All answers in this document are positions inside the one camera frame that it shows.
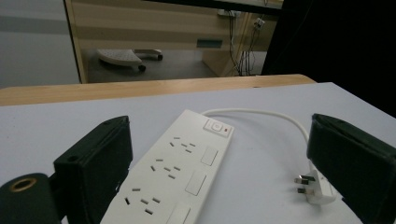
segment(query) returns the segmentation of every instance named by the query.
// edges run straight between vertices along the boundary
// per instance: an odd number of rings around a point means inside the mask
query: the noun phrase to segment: wall
[[[0,88],[77,84],[62,0],[0,2]]]

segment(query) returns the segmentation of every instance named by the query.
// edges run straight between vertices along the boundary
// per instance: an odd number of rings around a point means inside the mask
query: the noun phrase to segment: power plug
[[[130,170],[101,223],[195,223],[232,135],[184,111]]]
[[[265,24],[265,21],[264,21],[264,20],[262,20],[261,18],[257,18],[257,19],[254,21],[253,26],[254,26],[254,29],[260,31],[260,30],[262,29],[262,27],[264,26],[264,24]]]
[[[309,203],[327,204],[335,201],[335,188],[317,169],[312,169],[306,175],[300,175],[294,179],[294,182],[304,186],[304,188],[298,188],[297,192],[305,194]]]

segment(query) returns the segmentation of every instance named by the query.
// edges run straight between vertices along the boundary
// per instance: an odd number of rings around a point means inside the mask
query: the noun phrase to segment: white power cable
[[[304,128],[304,126],[297,121],[296,119],[293,119],[292,117],[289,117],[284,114],[276,113],[273,111],[265,111],[265,110],[257,110],[257,109],[248,109],[248,108],[223,108],[223,109],[212,109],[212,110],[206,110],[205,112],[201,113],[204,116],[211,115],[211,114],[218,114],[218,113],[224,113],[224,112],[244,112],[244,113],[252,113],[252,114],[264,114],[264,115],[269,115],[269,116],[275,116],[279,117],[282,119],[286,119],[293,123],[297,128],[300,130],[300,132],[303,134],[305,142],[308,142],[309,134]]]

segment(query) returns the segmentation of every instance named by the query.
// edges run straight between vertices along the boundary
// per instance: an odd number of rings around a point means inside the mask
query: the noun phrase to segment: electrical outlet
[[[194,223],[233,127],[185,110],[130,170],[101,223]]]

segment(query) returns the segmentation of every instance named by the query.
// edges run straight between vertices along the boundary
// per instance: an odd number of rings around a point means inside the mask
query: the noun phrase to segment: table surface
[[[304,75],[295,74],[9,87],[0,90],[0,105],[31,105],[309,83],[315,81]]]
[[[396,147],[395,118],[333,83],[302,75],[15,87],[0,90],[0,102],[0,185],[32,172],[53,174],[56,158],[99,123],[122,115],[131,118],[131,167],[185,109],[275,111],[308,132],[320,113]],[[306,142],[291,123],[249,113],[213,118],[235,132],[197,223],[361,223],[340,195],[313,206],[295,192],[293,179],[307,173],[308,161]]]

